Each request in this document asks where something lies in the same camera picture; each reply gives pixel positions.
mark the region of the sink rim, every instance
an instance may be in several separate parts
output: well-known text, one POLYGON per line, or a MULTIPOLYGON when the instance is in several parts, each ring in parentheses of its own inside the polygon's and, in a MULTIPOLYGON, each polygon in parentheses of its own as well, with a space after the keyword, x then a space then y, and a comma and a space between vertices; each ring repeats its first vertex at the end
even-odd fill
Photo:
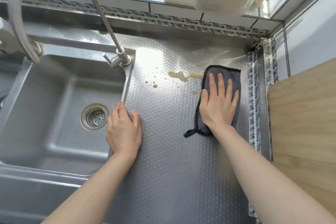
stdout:
MULTIPOLYGON (((69 46, 62 46, 62 45, 57 45, 57 44, 42 44, 42 47, 44 49, 44 54, 41 56, 63 56, 63 57, 70 57, 70 58, 75 58, 75 59, 86 59, 86 60, 91 60, 91 61, 101 61, 105 62, 106 65, 108 66, 106 60, 103 58, 101 51, 94 51, 91 49, 83 49, 83 48, 76 48, 73 46, 76 46, 77 44, 80 44, 81 42, 74 41, 72 44, 72 47, 69 46)), ((97 46, 99 44, 92 44, 93 49, 97 49, 97 46)), ((128 94, 128 89, 130 85, 130 79, 132 77, 132 72, 135 64, 135 54, 136 50, 131 49, 131 48, 125 48, 125 51, 128 52, 128 55, 132 58, 132 62, 129 66, 127 67, 122 67, 120 66, 124 73, 125 73, 125 83, 124 83, 124 88, 121 96, 121 101, 125 102, 128 94)), ((109 58, 113 58, 117 56, 116 53, 107 53, 104 52, 109 58)), ((2 129, 6 123, 6 120, 8 116, 11 113, 11 110, 16 102, 16 99, 21 91, 21 88, 26 80, 27 75, 30 72, 30 69, 33 66, 33 62, 31 62, 29 59, 24 58, 22 62, 21 69, 19 70, 19 73, 17 74, 15 81, 13 83, 13 86, 6 97, 6 104, 3 106, 2 110, 0 111, 0 136, 2 133, 2 129)), ((109 150, 108 158, 111 156, 112 151, 111 149, 109 150)), ((42 176, 44 177, 42 181, 46 180, 46 175, 50 175, 50 181, 54 181, 52 178, 57 176, 57 177, 67 177, 67 179, 71 178, 72 184, 82 184, 83 180, 82 179, 88 179, 90 176, 93 174, 89 175, 80 175, 80 174, 73 174, 73 173, 65 173, 61 171, 51 171, 51 170, 43 170, 43 169, 36 169, 32 167, 22 167, 22 166, 15 166, 15 165, 10 165, 10 164, 4 164, 0 160, 0 169, 2 171, 6 172, 19 172, 20 179, 23 178, 26 174, 30 176, 31 174, 35 174, 37 176, 42 176)))

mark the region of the faucet spout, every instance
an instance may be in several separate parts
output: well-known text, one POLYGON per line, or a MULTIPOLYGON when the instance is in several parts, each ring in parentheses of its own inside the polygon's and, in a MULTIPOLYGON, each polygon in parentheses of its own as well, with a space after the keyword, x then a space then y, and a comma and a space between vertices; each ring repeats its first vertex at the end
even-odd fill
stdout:
MULTIPOLYGON (((121 63, 126 65, 130 63, 130 57, 125 53, 124 48, 122 48, 102 10, 102 7, 100 6, 98 0, 92 0, 93 4, 95 5, 100 17, 103 20, 103 23, 110 34, 114 44, 117 47, 117 54, 121 60, 121 63)), ((11 25, 13 27, 13 30, 22 46, 22 48, 27 53, 28 57, 33 62, 38 62, 39 58, 38 56, 41 54, 41 52, 37 52, 36 48, 34 49, 31 44, 30 40, 28 39, 24 27, 23 27, 23 19, 22 19, 22 10, 21 10, 21 0, 8 0, 8 14, 10 18, 11 25)))

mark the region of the forearm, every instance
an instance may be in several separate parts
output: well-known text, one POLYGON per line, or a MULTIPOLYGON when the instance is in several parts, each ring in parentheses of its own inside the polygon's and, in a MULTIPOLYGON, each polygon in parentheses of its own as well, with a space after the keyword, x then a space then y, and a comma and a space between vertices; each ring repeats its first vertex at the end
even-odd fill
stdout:
POLYGON ((61 204, 43 224, 101 224, 119 184, 134 162, 117 153, 61 204))
POLYGON ((256 152, 233 127, 217 128, 213 133, 263 223, 336 223, 331 213, 256 152))

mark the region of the person's right hand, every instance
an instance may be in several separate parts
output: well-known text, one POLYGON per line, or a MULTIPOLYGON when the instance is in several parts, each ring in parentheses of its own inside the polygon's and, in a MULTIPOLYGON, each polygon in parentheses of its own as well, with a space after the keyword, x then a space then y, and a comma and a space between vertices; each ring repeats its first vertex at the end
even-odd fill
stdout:
POLYGON ((135 110, 132 110, 131 115, 133 122, 128 117, 124 103, 117 103, 107 117, 105 138, 114 154, 127 154, 135 159, 142 141, 142 130, 140 115, 135 110))
POLYGON ((227 82, 227 90, 225 92, 224 79, 221 73, 218 74, 218 90, 213 74, 209 75, 210 96, 206 89, 202 90, 201 104, 199 113, 202 121, 211 131, 220 128, 225 124, 231 125, 236 112, 239 99, 239 91, 237 90, 232 99, 232 80, 227 82))

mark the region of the wooden board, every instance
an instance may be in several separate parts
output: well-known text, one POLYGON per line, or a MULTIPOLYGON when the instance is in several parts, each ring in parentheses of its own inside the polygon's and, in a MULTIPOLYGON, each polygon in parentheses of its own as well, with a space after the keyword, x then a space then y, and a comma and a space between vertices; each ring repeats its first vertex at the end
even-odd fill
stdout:
POLYGON ((274 164, 336 217, 336 59, 269 88, 274 164))

